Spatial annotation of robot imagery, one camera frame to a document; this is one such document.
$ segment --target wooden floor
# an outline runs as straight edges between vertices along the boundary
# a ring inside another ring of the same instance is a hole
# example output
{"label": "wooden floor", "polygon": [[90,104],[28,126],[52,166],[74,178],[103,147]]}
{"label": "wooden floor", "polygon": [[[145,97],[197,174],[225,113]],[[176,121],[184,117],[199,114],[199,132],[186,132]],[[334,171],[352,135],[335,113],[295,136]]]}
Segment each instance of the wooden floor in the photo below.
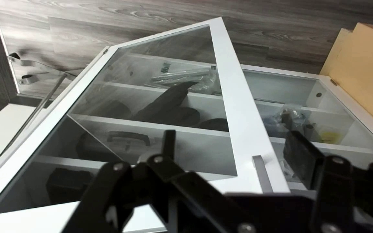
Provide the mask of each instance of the wooden floor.
{"label": "wooden floor", "polygon": [[[318,73],[340,28],[373,24],[373,0],[0,0],[8,52],[65,70],[106,46],[215,17],[241,64]],[[45,86],[23,90],[41,97]]]}

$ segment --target screw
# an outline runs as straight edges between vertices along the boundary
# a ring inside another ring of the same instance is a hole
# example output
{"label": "screw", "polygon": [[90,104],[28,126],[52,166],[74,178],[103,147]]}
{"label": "screw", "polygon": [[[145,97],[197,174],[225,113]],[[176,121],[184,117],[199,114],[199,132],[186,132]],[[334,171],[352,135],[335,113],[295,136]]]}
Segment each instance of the screw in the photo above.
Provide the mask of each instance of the screw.
{"label": "screw", "polygon": [[123,167],[124,166],[122,163],[114,165],[112,171],[120,171],[120,170],[123,170]]}
{"label": "screw", "polygon": [[343,162],[343,160],[340,160],[340,158],[333,158],[331,160],[334,163],[338,163],[338,165],[343,165],[344,162]]}
{"label": "screw", "polygon": [[327,223],[321,226],[321,232],[322,233],[342,233],[342,231],[337,226],[327,224]]}
{"label": "screw", "polygon": [[238,233],[255,233],[255,228],[252,224],[242,223],[238,226]]}
{"label": "screw", "polygon": [[154,158],[153,160],[155,163],[160,163],[162,161],[163,161],[163,158],[162,157],[156,157],[156,158]]}

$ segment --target black plastic part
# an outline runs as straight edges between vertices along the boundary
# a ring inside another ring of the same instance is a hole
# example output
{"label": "black plastic part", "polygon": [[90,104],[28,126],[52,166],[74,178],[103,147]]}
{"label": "black plastic part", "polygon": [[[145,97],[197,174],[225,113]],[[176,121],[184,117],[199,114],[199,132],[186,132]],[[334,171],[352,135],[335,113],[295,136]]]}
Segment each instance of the black plastic part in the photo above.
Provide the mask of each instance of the black plastic part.
{"label": "black plastic part", "polygon": [[18,53],[10,53],[9,57],[13,57],[13,59],[21,60],[21,56],[19,56]]}
{"label": "black plastic part", "polygon": [[287,134],[283,158],[307,189],[317,188],[325,157],[302,134]]}
{"label": "black plastic part", "polygon": [[118,187],[131,178],[131,166],[127,163],[106,163],[84,193],[80,205],[65,227],[65,233],[111,233],[122,232],[127,220],[132,215],[132,209],[116,209],[119,217],[118,229],[106,223],[105,215],[109,207],[114,206],[118,197]]}
{"label": "black plastic part", "polygon": [[131,117],[132,121],[159,122],[162,116],[175,112],[184,103],[188,90],[194,82],[185,82],[168,88],[145,109]]}
{"label": "black plastic part", "polygon": [[199,112],[191,108],[176,108],[172,112],[160,114],[154,123],[195,127],[199,123]]}
{"label": "black plastic part", "polygon": [[175,131],[166,131],[163,136],[162,144],[162,156],[168,160],[175,160],[175,147],[176,147],[176,132]]}
{"label": "black plastic part", "polygon": [[313,202],[296,196],[228,195],[259,224],[258,233],[308,233]]}
{"label": "black plastic part", "polygon": [[[201,176],[194,173],[184,173],[171,160],[164,158],[156,162],[158,157],[149,158],[147,166],[163,184],[168,185],[167,191],[172,193],[166,200],[169,204],[164,205],[175,209],[169,210],[172,211],[172,215],[168,217],[171,223],[163,222],[169,232],[184,232],[182,227],[185,227],[191,232],[226,233],[237,231],[237,223],[252,223],[243,210],[213,189]],[[199,224],[197,229],[193,229],[188,224],[180,224],[179,222]]]}
{"label": "black plastic part", "polygon": [[30,75],[30,74],[26,74],[26,75],[22,75],[21,79],[31,79],[33,75]]}
{"label": "black plastic part", "polygon": [[353,183],[348,161],[326,157],[312,217],[313,232],[322,232],[329,224],[339,232],[352,232]]}

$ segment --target glass door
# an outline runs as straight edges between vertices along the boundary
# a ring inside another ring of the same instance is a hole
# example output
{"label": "glass door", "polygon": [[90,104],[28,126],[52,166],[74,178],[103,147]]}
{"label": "glass door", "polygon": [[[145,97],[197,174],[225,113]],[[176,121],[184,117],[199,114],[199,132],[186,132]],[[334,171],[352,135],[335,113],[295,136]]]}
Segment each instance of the glass door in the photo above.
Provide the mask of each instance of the glass door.
{"label": "glass door", "polygon": [[106,162],[159,153],[166,130],[175,162],[221,192],[287,191],[221,18],[111,47],[66,92],[1,167],[0,214],[79,201]]}

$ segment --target white cabinet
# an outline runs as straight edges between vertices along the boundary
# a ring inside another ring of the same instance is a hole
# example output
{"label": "white cabinet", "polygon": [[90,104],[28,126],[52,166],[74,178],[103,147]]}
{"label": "white cabinet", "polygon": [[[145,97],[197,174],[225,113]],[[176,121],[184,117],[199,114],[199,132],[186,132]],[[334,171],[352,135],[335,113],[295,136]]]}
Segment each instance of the white cabinet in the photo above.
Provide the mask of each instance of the white cabinet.
{"label": "white cabinet", "polygon": [[[220,18],[107,48],[1,157],[0,214],[71,213],[105,162],[159,153],[166,130],[175,162],[221,192],[303,189],[282,157],[289,130],[366,167],[373,122],[339,92],[325,77],[241,66]],[[153,218],[138,209],[128,231],[162,227]],[[54,217],[52,228],[65,223]]]}

